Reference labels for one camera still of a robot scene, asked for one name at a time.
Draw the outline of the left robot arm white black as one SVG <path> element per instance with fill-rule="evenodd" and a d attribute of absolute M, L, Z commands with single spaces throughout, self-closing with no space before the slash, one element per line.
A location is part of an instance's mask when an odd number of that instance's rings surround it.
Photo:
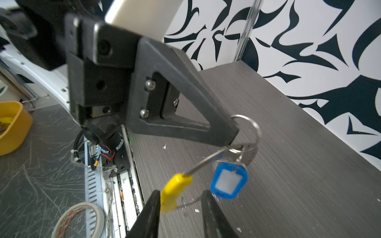
<path fill-rule="evenodd" d="M 69 112 L 93 143 L 134 133 L 229 145 L 238 134 L 187 55 L 108 23 L 109 1 L 18 1 L 1 26 L 32 63 L 68 69 Z"/>

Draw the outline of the metal keyring with keys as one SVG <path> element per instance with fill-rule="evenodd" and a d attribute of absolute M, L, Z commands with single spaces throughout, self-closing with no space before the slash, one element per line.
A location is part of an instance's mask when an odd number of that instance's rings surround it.
<path fill-rule="evenodd" d="M 238 143 L 230 145 L 224 149 L 221 149 L 197 163 L 188 172 L 183 173 L 188 176 L 192 176 L 195 172 L 205 167 L 210 163 L 216 163 L 217 161 L 228 161 L 243 163 L 247 169 L 248 165 L 253 161 L 259 150 L 259 143 L 262 138 L 262 131 L 260 126 L 253 119 L 243 115 L 232 115 L 233 119 L 243 119 L 248 121 L 256 131 L 257 137 L 253 143 Z"/>

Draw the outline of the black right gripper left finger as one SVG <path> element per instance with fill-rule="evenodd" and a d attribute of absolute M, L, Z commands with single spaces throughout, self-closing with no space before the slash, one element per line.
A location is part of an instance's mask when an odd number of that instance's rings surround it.
<path fill-rule="evenodd" d="M 160 209 L 160 191 L 154 190 L 126 238 L 157 238 Z"/>

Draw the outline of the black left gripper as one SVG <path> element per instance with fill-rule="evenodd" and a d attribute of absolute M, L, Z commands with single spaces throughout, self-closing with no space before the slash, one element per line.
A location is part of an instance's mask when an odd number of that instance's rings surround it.
<path fill-rule="evenodd" d="M 235 139 L 238 125 L 184 51 L 74 13 L 64 29 L 70 114 L 80 125 L 121 112 L 130 87 L 124 125 L 133 133 L 220 147 Z M 206 123 L 176 114 L 181 95 Z"/>

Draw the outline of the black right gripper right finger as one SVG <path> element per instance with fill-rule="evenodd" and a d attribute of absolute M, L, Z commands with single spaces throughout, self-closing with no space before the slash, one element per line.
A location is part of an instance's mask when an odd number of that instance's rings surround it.
<path fill-rule="evenodd" d="M 201 196 L 203 230 L 205 238 L 237 238 L 228 219 L 220 209 L 211 191 L 205 190 Z"/>

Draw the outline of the blue key tag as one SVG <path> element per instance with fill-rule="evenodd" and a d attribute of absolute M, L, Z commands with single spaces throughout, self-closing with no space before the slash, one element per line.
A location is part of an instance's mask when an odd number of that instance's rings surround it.
<path fill-rule="evenodd" d="M 217 161 L 210 191 L 222 199 L 237 197 L 249 180 L 247 167 L 243 163 Z"/>

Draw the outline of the yellow key tag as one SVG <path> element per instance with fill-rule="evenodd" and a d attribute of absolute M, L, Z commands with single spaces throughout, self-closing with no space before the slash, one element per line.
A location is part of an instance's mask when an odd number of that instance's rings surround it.
<path fill-rule="evenodd" d="M 160 194 L 160 212 L 165 214 L 177 208 L 177 199 L 193 182 L 192 176 L 185 174 L 174 175 L 165 185 Z"/>

